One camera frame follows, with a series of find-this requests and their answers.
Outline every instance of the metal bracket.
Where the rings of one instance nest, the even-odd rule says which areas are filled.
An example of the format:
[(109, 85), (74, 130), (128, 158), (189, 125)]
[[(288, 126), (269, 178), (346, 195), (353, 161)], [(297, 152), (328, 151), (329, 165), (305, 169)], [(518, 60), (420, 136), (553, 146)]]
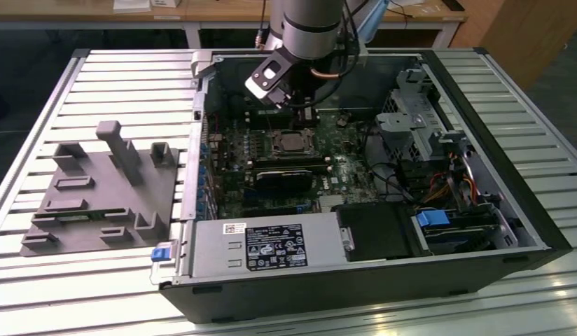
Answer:
[(341, 234), (341, 241), (342, 241), (342, 248), (345, 249), (346, 252), (353, 251), (354, 243), (353, 243), (353, 235), (350, 233), (350, 228), (341, 227), (340, 234)]
[(204, 78), (213, 72), (213, 53), (212, 50), (198, 50), (192, 55), (193, 78)]

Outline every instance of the cable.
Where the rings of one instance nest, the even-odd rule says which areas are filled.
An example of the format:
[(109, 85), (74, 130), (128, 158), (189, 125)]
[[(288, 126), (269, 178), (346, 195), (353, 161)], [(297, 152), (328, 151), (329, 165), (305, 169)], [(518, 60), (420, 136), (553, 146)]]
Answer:
[(430, 194), (430, 196), (428, 196), (424, 199), (422, 202), (426, 203), (426, 202), (429, 202), (432, 200), (436, 200), (440, 197), (445, 196), (446, 194), (448, 194), (448, 184), (445, 184), (437, 192), (434, 192), (433, 194)]
[(361, 148), (360, 153), (365, 153), (365, 147), (366, 147), (366, 139), (369, 137), (369, 132), (372, 132), (373, 122), (369, 123), (369, 126), (366, 127), (364, 141), (361, 141)]
[[(342, 18), (342, 25), (345, 28), (345, 36), (346, 36), (346, 18)], [(346, 63), (348, 63), (348, 55), (346, 55), (346, 51), (345, 51), (345, 61), (340, 64), (341, 65), (341, 69), (344, 69)], [(286, 104), (286, 107), (292, 108), (292, 109), (306, 109), (308, 107), (312, 107), (313, 105), (321, 103), (324, 100), (328, 99), (329, 96), (332, 96), (332, 94), (336, 92), (336, 90), (340, 88), (342, 83), (342, 78), (340, 78), (336, 82), (334, 85), (332, 86), (332, 88), (329, 89), (329, 91), (322, 94), (320, 97), (317, 97), (313, 101), (308, 102), (308, 103), (302, 103), (302, 104)]]
[(380, 175), (370, 167), (368, 167), (369, 172), (372, 173), (372, 175), (381, 181), (384, 182), (385, 185), (393, 187), (398, 193), (402, 195), (402, 197), (413, 204), (417, 205), (425, 205), (424, 203), (421, 203), (413, 196), (412, 194), (394, 182), (390, 182), (388, 179), (392, 177), (392, 175), (389, 177), (384, 177), (382, 175)]
[(264, 6), (261, 7), (261, 19), (260, 19), (260, 30), (264, 30), (264, 16), (266, 13), (266, 0), (264, 0)]
[(429, 180), (429, 189), (432, 190), (432, 188), (433, 188), (433, 186), (434, 186), (434, 182), (436, 182), (436, 179), (440, 177), (440, 176), (442, 176), (445, 173), (437, 173), (437, 174), (434, 174), (434, 176), (432, 176), (432, 179)]
[(393, 13), (397, 13), (397, 14), (401, 14), (401, 15), (404, 16), (404, 28), (406, 29), (406, 26), (409, 25), (409, 20), (408, 20), (408, 18), (409, 18), (409, 17), (413, 18), (413, 16), (412, 16), (412, 15), (408, 15), (408, 14), (404, 12), (404, 7), (402, 7), (398, 3), (396, 3), (394, 0), (390, 0), (389, 2), (392, 2), (394, 5), (397, 5), (398, 7), (401, 7), (401, 11), (402, 11), (402, 13), (400, 13), (400, 12), (397, 12), (397, 11), (393, 11), (392, 9), (388, 9), (388, 11), (389, 11), (389, 12), (393, 12)]
[(464, 181), (466, 182), (466, 184), (469, 184), (469, 196), (472, 199), (472, 203), (474, 204), (476, 203), (476, 189), (473, 187), (473, 182), (468, 178), (464, 178)]
[(13, 133), (29, 133), (30, 129), (28, 130), (20, 130), (20, 131), (0, 131), (0, 134), (13, 134)]
[(350, 63), (349, 67), (340, 73), (322, 73), (320, 71), (317, 71), (314, 68), (310, 68), (310, 73), (314, 77), (320, 78), (320, 79), (340, 79), (342, 77), (345, 77), (354, 69), (354, 66), (357, 65), (357, 62), (360, 60), (360, 35), (357, 33), (357, 26), (354, 24), (354, 19), (353, 19), (353, 13), (350, 12), (350, 9), (348, 7), (348, 2), (345, 0), (345, 8), (346, 8), (346, 14), (348, 14), (348, 22), (350, 23), (350, 30), (353, 31), (353, 40), (354, 40), (354, 55), (353, 55), (353, 62)]
[(360, 3), (360, 5), (353, 9), (353, 16), (357, 15), (357, 13), (360, 12), (361, 9), (364, 9), (365, 5), (369, 3), (369, 0), (365, 0), (364, 2)]
[(254, 47), (260, 50), (264, 49), (264, 44), (261, 40), (264, 39), (264, 15), (266, 12), (266, 0), (264, 0), (264, 6), (261, 7), (261, 19), (260, 19), (260, 29), (257, 30), (257, 35), (254, 37)]

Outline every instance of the black cable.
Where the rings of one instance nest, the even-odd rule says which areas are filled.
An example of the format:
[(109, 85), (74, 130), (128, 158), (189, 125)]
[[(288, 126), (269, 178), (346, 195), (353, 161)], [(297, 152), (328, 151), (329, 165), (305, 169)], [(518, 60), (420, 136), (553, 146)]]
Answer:
[(348, 2), (345, 0), (345, 8), (346, 8), (346, 14), (348, 14), (348, 21), (350, 23), (350, 30), (353, 31), (353, 41), (354, 41), (354, 55), (353, 55), (353, 62), (350, 63), (350, 66), (348, 67), (346, 70), (344, 70), (340, 74), (338, 77), (342, 78), (345, 77), (354, 69), (354, 66), (357, 65), (357, 62), (360, 60), (360, 34), (357, 33), (357, 25), (354, 24), (354, 19), (353, 19), (353, 13), (350, 12), (350, 9), (348, 7)]
[[(342, 34), (345, 36), (345, 40), (348, 38), (348, 28), (346, 28), (346, 18), (342, 17), (342, 26), (344, 26), (344, 31)], [(340, 69), (341, 71), (345, 70), (346, 67), (346, 63), (348, 63), (348, 51), (345, 49), (345, 53), (342, 55), (344, 57), (344, 61), (341, 62), (341, 60), (338, 60), (340, 62)], [(312, 107), (313, 105), (321, 103), (324, 100), (328, 99), (329, 96), (332, 96), (336, 92), (336, 90), (340, 88), (342, 84), (342, 78), (338, 78), (338, 80), (334, 82), (334, 85), (332, 86), (332, 88), (328, 90), (328, 92), (325, 94), (322, 94), (321, 96), (318, 96), (313, 101), (308, 102), (308, 103), (302, 103), (302, 104), (286, 104), (286, 107), (292, 108), (292, 109), (306, 109), (308, 107)]]
[(365, 0), (364, 2), (360, 3), (360, 5), (356, 7), (356, 9), (353, 9), (353, 16), (357, 15), (357, 13), (360, 12), (361, 9), (364, 9), (364, 6), (369, 3), (369, 0)]
[(368, 164), (368, 162), (366, 162), (366, 157), (365, 157), (365, 147), (366, 147), (366, 141), (368, 141), (368, 138), (369, 138), (369, 132), (372, 131), (372, 127), (373, 127), (373, 123), (370, 123), (369, 124), (369, 126), (368, 126), (368, 128), (366, 128), (366, 132), (365, 132), (365, 138), (364, 138), (364, 143), (361, 144), (361, 146), (362, 146), (362, 151), (361, 151), (361, 153), (362, 153), (362, 157), (364, 157), (364, 166), (365, 166), (365, 168), (368, 169), (368, 171), (372, 173), (372, 175), (381, 181), (381, 182), (384, 182), (384, 184), (385, 185), (388, 185), (388, 186), (390, 186), (390, 187), (393, 187), (397, 191), (398, 191), (398, 193), (402, 195), (402, 197), (409, 201), (409, 203), (413, 203), (413, 204), (416, 204), (416, 205), (420, 205), (420, 206), (425, 206), (425, 203), (422, 203), (420, 200), (417, 200), (413, 196), (412, 196), (412, 194), (398, 185), (398, 184), (396, 184), (394, 182), (390, 182), (388, 179), (392, 177), (392, 175), (388, 177), (388, 178), (385, 178), (382, 175), (380, 175), (374, 170), (373, 170), (373, 167), (376, 167), (376, 166), (378, 166), (378, 165), (385, 165), (385, 166), (388, 166), (388, 167), (390, 167), (390, 168), (393, 168), (393, 166), (396, 167), (397, 165), (396, 164), (392, 164), (392, 163), (389, 163), (389, 162), (377, 162), (377, 163), (374, 163), (372, 166)]
[(264, 30), (264, 15), (266, 13), (266, 0), (264, 0), (264, 7), (261, 7), (261, 20), (260, 20), (260, 30)]
[(408, 17), (409, 17), (410, 15), (406, 15), (406, 13), (404, 12), (404, 7), (402, 7), (398, 3), (396, 3), (394, 0), (389, 0), (389, 2), (392, 2), (394, 5), (397, 5), (398, 7), (401, 7), (401, 11), (402, 11), (402, 13), (396, 12), (396, 11), (393, 11), (392, 9), (389, 9), (388, 11), (390, 11), (390, 12), (393, 12), (393, 13), (397, 13), (397, 14), (401, 14), (401, 15), (404, 16), (404, 28), (406, 29), (406, 26), (409, 25)]

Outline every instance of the warning label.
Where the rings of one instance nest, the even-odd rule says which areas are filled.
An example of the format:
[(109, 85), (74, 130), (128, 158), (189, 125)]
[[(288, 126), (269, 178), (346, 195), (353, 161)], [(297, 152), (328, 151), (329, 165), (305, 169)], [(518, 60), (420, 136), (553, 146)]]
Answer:
[(308, 266), (301, 224), (248, 227), (245, 241), (250, 271)]

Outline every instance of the blue latch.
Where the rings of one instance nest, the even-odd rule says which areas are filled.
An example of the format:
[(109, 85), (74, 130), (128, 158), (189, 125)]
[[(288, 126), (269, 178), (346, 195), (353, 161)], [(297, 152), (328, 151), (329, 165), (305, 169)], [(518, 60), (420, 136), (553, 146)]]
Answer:
[(446, 211), (444, 210), (425, 210), (421, 211), (416, 217), (421, 227), (426, 225), (450, 224), (450, 221), (448, 220)]
[(152, 251), (152, 261), (156, 263), (168, 260), (170, 260), (170, 247), (156, 247)]

